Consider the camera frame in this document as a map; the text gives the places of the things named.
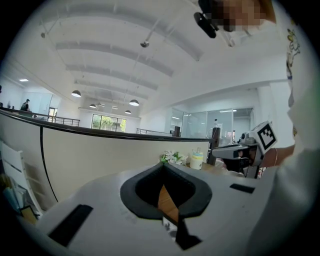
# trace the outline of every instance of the window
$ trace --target window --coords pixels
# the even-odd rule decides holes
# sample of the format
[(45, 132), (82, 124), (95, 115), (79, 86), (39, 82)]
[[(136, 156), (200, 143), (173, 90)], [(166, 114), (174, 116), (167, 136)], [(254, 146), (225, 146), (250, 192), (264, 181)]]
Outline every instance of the window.
[(92, 116), (91, 128), (124, 133), (126, 131), (126, 119), (94, 114)]

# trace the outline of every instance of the glass partition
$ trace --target glass partition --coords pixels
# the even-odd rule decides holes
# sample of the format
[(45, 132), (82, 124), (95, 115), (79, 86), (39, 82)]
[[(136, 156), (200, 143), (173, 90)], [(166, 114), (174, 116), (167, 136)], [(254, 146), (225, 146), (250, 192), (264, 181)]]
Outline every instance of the glass partition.
[(189, 122), (189, 113), (183, 112), (181, 137), (188, 138), (187, 136), (187, 129), (189, 126), (188, 122)]
[(234, 141), (238, 142), (243, 133), (247, 133), (255, 126), (254, 110), (250, 108), (237, 108), (233, 112)]
[(215, 127), (215, 119), (217, 119), (220, 128), (219, 147), (232, 143), (232, 109), (209, 111), (206, 125), (206, 134), (208, 138), (212, 137), (212, 131)]
[(184, 119), (184, 113), (177, 109), (172, 109), (172, 116), (170, 120), (170, 133), (173, 134), (175, 131), (175, 127), (180, 127), (180, 135), (182, 133), (182, 127), (183, 127), (183, 119)]
[(205, 138), (207, 112), (192, 113), (184, 116), (186, 119), (185, 135), (187, 138)]

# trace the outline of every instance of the black strip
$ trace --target black strip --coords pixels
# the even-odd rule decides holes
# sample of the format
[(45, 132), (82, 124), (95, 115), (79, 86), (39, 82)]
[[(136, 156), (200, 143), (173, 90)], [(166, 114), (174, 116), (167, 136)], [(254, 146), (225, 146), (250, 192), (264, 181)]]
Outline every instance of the black strip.
[(34, 118), (29, 118), (21, 115), (16, 115), (12, 113), (7, 113), (0, 110), (0, 114), (7, 116), (12, 119), (19, 120), (24, 123), (32, 124), (39, 127), (44, 127), (52, 130), (81, 134), (101, 138), (114, 138), (120, 140), (136, 140), (136, 141), (162, 141), (162, 142), (213, 142), (213, 139), (207, 138), (181, 138), (181, 137), (168, 137), (168, 136), (155, 136), (147, 134), (136, 134), (136, 133), (124, 133), (120, 131), (108, 131), (108, 130), (98, 130), (83, 128), (77, 126), (63, 125), (59, 123), (47, 122), (42, 120), (37, 120)]
[(67, 246), (83, 225), (93, 208), (79, 204), (50, 234), (49, 237), (62, 246)]
[(50, 188), (51, 188), (52, 193), (54, 195), (54, 198), (58, 202), (58, 199), (57, 199), (57, 197), (55, 195), (54, 189), (51, 186), (50, 179), (49, 179), (48, 172), (47, 172), (47, 168), (46, 168), (45, 154), (44, 154), (44, 140), (43, 140), (44, 139), (44, 136), (43, 136), (44, 134), (43, 133), (44, 133), (44, 128), (42, 126), (40, 126), (40, 147), (41, 147), (41, 155), (42, 155), (43, 167), (44, 167), (46, 178), (48, 179)]
[(254, 187), (244, 186), (244, 185), (240, 185), (240, 184), (232, 184), (230, 186), (230, 188), (232, 188), (234, 190), (239, 190), (242, 192), (250, 193), (250, 194), (252, 194), (255, 191)]

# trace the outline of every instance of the white wall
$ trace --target white wall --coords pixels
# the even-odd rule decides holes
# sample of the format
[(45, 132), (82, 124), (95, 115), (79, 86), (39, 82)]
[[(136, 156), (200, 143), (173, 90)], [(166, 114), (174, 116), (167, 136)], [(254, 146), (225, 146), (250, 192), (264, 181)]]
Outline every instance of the white wall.
[(57, 109), (59, 107), (60, 101), (61, 101), (61, 98), (59, 96), (52, 95), (52, 99), (51, 99), (51, 102), (50, 102), (50, 108)]
[(117, 139), (43, 128), (46, 170), (58, 201), (98, 177), (157, 164), (165, 150), (190, 156), (208, 146), (207, 141)]
[(39, 93), (24, 91), (22, 94), (22, 103), (29, 99), (29, 109), (33, 113), (48, 115), (51, 102), (51, 93)]
[(61, 99), (56, 116), (60, 118), (79, 119), (80, 111), (78, 105), (71, 101)]
[(140, 126), (140, 118), (137, 118), (137, 117), (103, 113), (100, 111), (92, 111), (92, 110), (86, 110), (86, 109), (80, 109), (80, 115), (79, 115), (80, 124), (79, 124), (79, 126), (84, 127), (84, 128), (91, 128), (93, 114), (105, 115), (105, 116), (113, 117), (113, 118), (126, 119), (125, 132), (129, 133), (129, 134), (136, 134), (137, 128), (139, 128), (139, 126)]
[(170, 133), (170, 124), (172, 117), (171, 108), (161, 108), (141, 115), (141, 129), (151, 130), (161, 133)]
[(0, 102), (3, 103), (3, 107), (6, 108), (10, 102), (11, 108), (14, 106), (16, 110), (20, 110), (24, 89), (3, 76), (0, 77), (0, 85), (2, 86)]
[(271, 82), (259, 87), (258, 96), (261, 105), (261, 121), (272, 122), (278, 142), (275, 147), (288, 147), (295, 143), (293, 124), (288, 116), (290, 87), (287, 81)]
[(144, 115), (159, 107), (172, 106), (192, 97), (240, 85), (285, 79), (286, 55), (270, 53), (273, 50), (280, 52), (279, 45), (280, 41), (269, 43), (265, 46), (265, 51), (255, 56), (253, 48), (258, 47), (257, 45), (240, 47), (219, 58), (194, 63), (174, 74), (170, 85), (161, 86), (146, 102), (141, 113)]
[(233, 130), (235, 131), (234, 140), (237, 142), (243, 133), (250, 131), (249, 117), (234, 117)]
[(51, 91), (39, 85), (28, 85), (24, 88), (24, 91), (29, 93), (38, 93), (38, 94), (53, 94)]

